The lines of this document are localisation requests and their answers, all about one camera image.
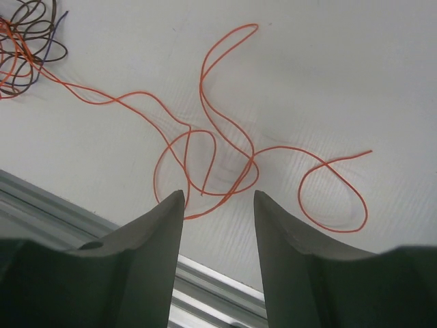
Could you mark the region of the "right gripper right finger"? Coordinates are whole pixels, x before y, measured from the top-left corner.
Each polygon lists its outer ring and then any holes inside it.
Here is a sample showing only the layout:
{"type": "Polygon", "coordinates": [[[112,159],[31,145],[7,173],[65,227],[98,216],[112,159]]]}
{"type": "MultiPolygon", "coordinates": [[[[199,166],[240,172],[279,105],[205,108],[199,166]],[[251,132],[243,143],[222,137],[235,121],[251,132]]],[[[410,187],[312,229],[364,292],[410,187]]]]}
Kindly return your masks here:
{"type": "Polygon", "coordinates": [[[373,254],[331,238],[256,191],[270,327],[435,327],[436,248],[373,254]]]}

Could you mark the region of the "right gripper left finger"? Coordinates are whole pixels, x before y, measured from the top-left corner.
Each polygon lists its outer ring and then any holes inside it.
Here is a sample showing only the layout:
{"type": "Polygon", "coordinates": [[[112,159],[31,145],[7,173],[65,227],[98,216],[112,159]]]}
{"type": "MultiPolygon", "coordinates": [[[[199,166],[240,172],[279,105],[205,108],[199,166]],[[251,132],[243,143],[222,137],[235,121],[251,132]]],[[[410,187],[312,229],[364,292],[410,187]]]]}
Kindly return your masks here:
{"type": "Polygon", "coordinates": [[[1,241],[2,327],[166,327],[184,220],[174,191],[78,249],[1,241]]]}

